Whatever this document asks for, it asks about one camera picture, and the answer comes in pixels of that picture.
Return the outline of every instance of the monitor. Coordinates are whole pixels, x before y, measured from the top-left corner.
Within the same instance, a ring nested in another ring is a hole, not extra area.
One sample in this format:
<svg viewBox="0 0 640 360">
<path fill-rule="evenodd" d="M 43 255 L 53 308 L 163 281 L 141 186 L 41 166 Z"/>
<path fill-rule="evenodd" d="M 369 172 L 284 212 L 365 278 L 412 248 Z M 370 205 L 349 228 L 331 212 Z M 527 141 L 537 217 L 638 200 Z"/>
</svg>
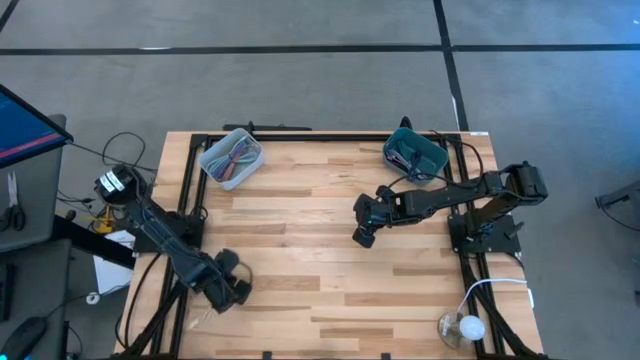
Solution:
<svg viewBox="0 0 640 360">
<path fill-rule="evenodd" d="M 73 142 L 73 137 L 0 85 L 0 169 Z"/>
</svg>

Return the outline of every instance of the white light bulb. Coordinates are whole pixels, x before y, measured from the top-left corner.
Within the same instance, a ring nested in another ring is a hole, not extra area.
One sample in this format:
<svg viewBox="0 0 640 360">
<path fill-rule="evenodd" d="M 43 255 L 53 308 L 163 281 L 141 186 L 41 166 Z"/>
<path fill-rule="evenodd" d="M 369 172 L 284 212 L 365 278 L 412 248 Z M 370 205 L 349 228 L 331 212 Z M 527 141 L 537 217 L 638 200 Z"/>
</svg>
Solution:
<svg viewBox="0 0 640 360">
<path fill-rule="evenodd" d="M 462 336 L 474 341 L 482 339 L 485 334 L 484 323 L 473 315 L 463 317 L 459 329 Z"/>
</svg>

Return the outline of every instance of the wooden table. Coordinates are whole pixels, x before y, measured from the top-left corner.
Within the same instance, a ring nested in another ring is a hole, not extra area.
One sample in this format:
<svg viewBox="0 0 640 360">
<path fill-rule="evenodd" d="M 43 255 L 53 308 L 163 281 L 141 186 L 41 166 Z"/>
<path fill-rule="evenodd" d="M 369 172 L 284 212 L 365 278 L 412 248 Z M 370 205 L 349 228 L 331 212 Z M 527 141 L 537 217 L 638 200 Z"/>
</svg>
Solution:
<svg viewBox="0 0 640 360">
<path fill-rule="evenodd" d="M 167 134 L 153 196 L 166 210 L 177 206 L 191 135 Z M 496 169 L 489 136 L 461 136 L 477 147 L 485 169 Z M 472 348 L 447 347 L 436 331 L 440 316 L 455 310 L 464 295 L 446 224 L 448 210 L 418 225 L 381 229 L 372 249 L 351 240 L 356 197 L 373 194 L 398 176 L 381 162 L 383 144 L 262 145 L 266 160 L 255 174 L 231 192 L 208 181 L 204 200 L 210 216 L 202 250 L 212 255 L 222 248 L 237 252 L 253 268 L 254 291 L 246 305 L 195 328 L 190 323 L 209 307 L 204 295 L 191 294 L 179 357 L 260 358 L 263 351 L 272 351 L 274 358 L 379 358 L 383 352 L 394 358 L 475 358 Z M 465 156 L 469 176 L 478 176 L 475 156 L 467 148 Z M 457 175 L 455 156 L 451 163 Z M 434 181 L 427 189 L 442 186 Z M 394 190 L 411 188 L 401 182 Z M 143 256 L 136 262 L 127 309 L 150 260 Z M 524 276 L 506 255 L 488 255 L 488 262 L 492 277 Z M 157 309 L 165 266 L 161 258 L 143 285 L 133 312 L 133 335 Z M 514 331 L 530 348 L 542 351 L 526 286 L 496 283 L 493 289 L 498 309 Z M 164 351 L 173 319 L 170 313 Z"/>
</svg>

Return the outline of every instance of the gray floor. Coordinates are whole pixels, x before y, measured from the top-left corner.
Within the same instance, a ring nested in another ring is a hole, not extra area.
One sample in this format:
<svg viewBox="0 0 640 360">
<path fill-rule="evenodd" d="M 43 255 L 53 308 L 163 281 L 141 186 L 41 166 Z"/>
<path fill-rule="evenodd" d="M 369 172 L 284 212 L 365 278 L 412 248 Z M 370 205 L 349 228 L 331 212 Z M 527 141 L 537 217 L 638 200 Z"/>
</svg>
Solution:
<svg viewBox="0 0 640 360">
<path fill-rule="evenodd" d="M 637 1 L 444 3 L 453 44 L 640 42 Z M 428 0 L 21 0 L 0 33 L 1 48 L 438 42 Z M 499 164 L 527 159 L 546 176 L 550 198 L 517 210 L 545 350 L 637 358 L 638 235 L 605 218 L 593 197 L 640 179 L 640 52 L 455 60 L 471 129 L 492 134 Z M 419 129 L 457 128 L 440 53 L 0 57 L 0 82 L 46 113 L 65 113 L 79 144 L 100 150 L 116 132 L 139 133 L 148 166 L 166 131 L 249 120 L 382 130 L 408 115 Z M 128 160 L 139 151 L 129 139 L 113 149 Z M 91 195 L 105 169 L 67 148 L 61 189 Z M 633 223 L 624 206 L 615 212 Z M 76 258 L 71 292 L 82 294 L 95 289 L 93 267 Z M 113 349 L 125 295 L 69 307 L 88 358 Z"/>
</svg>

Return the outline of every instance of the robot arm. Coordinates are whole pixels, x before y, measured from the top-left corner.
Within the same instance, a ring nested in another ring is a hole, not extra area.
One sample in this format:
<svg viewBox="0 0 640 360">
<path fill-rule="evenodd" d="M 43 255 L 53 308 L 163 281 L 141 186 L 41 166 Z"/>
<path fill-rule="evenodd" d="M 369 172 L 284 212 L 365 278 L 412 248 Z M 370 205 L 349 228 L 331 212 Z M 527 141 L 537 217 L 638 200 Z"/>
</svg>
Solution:
<svg viewBox="0 0 640 360">
<path fill-rule="evenodd" d="M 196 293 L 203 291 L 211 306 L 222 313 L 233 304 L 243 304 L 251 284 L 231 274 L 239 258 L 222 250 L 215 259 L 187 246 L 169 225 L 172 220 L 158 204 L 149 199 L 148 184 L 133 168 L 115 166 L 95 181 L 95 192 L 106 203 L 125 211 L 131 225 L 139 228 L 169 256 L 178 280 Z"/>
<path fill-rule="evenodd" d="M 502 174 L 508 174 L 504 183 Z M 358 222 L 353 240 L 366 248 L 373 245 L 374 233 L 383 226 L 417 224 L 440 209 L 491 197 L 492 200 L 482 209 L 465 214 L 467 235 L 481 237 L 491 231 L 494 221 L 517 206 L 542 202 L 547 197 L 547 189 L 538 169 L 525 161 L 438 190 L 395 193 L 386 186 L 380 186 L 376 195 L 374 199 L 361 194 L 353 207 Z"/>
</svg>

